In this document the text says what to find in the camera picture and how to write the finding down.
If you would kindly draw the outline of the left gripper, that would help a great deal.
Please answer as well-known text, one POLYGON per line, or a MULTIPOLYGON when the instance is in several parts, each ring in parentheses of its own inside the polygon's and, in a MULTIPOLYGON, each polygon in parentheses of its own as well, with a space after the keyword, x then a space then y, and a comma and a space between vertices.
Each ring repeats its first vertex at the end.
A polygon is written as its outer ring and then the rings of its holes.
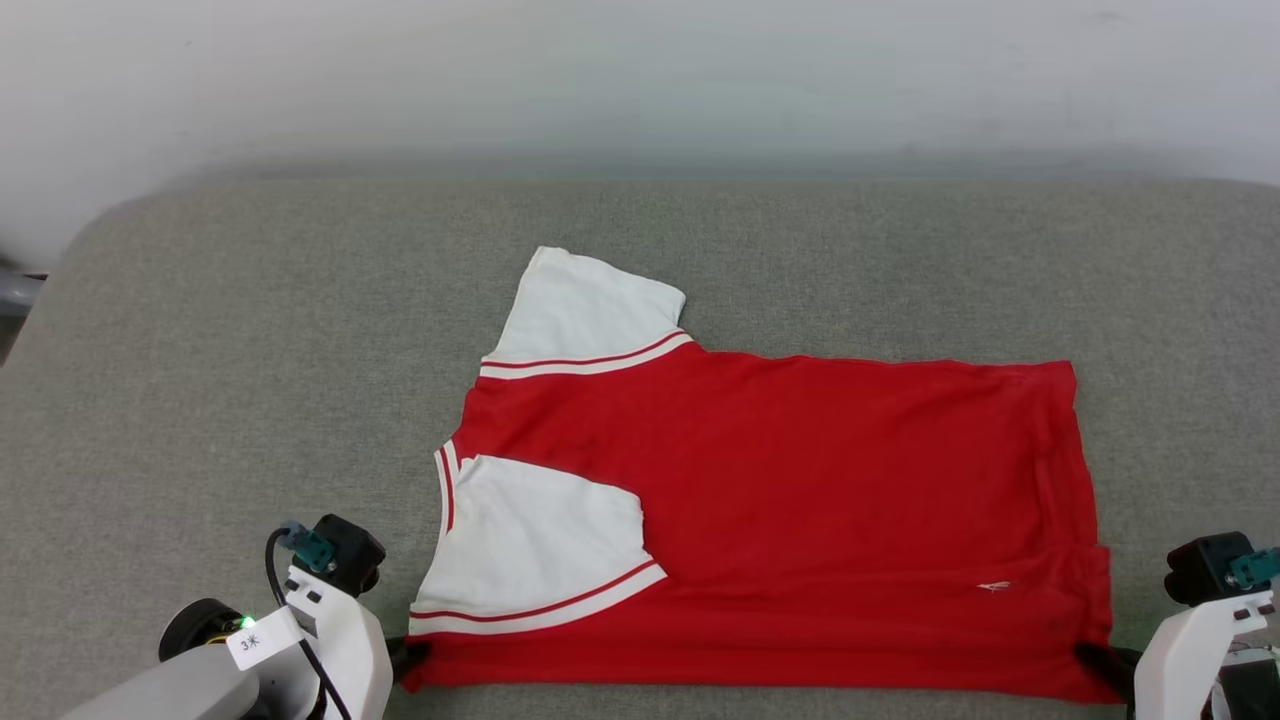
MULTIPOLYGON (((168 623, 157 647, 157 660, 166 662, 206 644, 224 644, 244 628, 247 616, 215 598, 201 598, 183 607, 168 623)), ((408 635, 387 637, 393 683, 404 685, 431 652, 428 642, 408 635)))

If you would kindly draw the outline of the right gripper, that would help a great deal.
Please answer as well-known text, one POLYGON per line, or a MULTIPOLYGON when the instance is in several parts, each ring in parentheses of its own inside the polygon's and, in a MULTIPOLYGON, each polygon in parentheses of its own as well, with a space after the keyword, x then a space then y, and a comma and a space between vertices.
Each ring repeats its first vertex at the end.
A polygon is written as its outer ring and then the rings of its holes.
MULTIPOLYGON (((1080 643, 1074 655, 1115 693, 1135 691, 1142 651, 1080 643)), ((1280 720, 1280 653, 1275 648, 1238 648, 1226 655, 1212 689, 1212 720, 1280 720)))

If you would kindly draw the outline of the red and white basketball jersey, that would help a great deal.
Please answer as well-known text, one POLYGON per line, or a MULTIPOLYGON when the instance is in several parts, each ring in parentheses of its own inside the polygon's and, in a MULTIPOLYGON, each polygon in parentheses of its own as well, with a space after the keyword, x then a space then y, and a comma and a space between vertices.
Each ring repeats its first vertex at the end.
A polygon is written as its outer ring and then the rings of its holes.
POLYGON ((541 247, 435 452, 426 685, 820 685, 1112 703, 1066 361, 703 348, 684 293, 541 247))

